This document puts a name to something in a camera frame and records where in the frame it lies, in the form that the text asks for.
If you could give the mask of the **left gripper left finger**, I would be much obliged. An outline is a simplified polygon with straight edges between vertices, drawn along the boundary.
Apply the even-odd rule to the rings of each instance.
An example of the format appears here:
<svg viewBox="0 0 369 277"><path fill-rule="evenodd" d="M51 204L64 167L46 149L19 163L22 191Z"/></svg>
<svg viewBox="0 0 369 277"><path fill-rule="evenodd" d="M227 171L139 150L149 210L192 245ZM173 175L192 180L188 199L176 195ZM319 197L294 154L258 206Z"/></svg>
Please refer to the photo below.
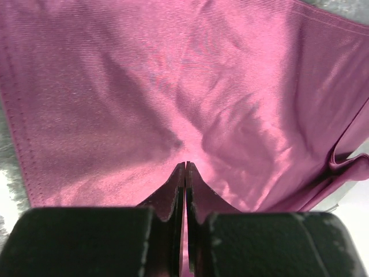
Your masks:
<svg viewBox="0 0 369 277"><path fill-rule="evenodd" d="M1 252L2 276L180 276L185 164L135 207L33 208Z"/></svg>

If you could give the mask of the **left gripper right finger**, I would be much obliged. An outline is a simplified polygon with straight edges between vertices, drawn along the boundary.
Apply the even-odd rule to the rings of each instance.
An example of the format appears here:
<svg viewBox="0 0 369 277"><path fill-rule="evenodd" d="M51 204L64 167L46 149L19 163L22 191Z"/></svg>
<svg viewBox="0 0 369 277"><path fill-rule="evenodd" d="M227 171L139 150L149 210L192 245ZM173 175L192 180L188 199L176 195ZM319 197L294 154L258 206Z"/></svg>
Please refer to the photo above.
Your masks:
<svg viewBox="0 0 369 277"><path fill-rule="evenodd" d="M356 276L357 251L325 212L244 213L192 162L185 173L189 268L195 276Z"/></svg>

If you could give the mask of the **purple cloth napkin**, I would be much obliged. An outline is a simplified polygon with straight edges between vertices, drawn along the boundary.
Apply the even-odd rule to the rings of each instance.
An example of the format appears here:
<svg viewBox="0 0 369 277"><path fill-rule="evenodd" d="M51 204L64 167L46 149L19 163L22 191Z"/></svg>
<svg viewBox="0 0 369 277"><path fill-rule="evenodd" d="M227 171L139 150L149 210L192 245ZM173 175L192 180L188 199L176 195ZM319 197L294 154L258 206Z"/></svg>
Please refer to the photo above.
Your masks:
<svg viewBox="0 0 369 277"><path fill-rule="evenodd" d="M243 211L368 178L368 26L302 1L2 1L33 207L134 205L176 164Z"/></svg>

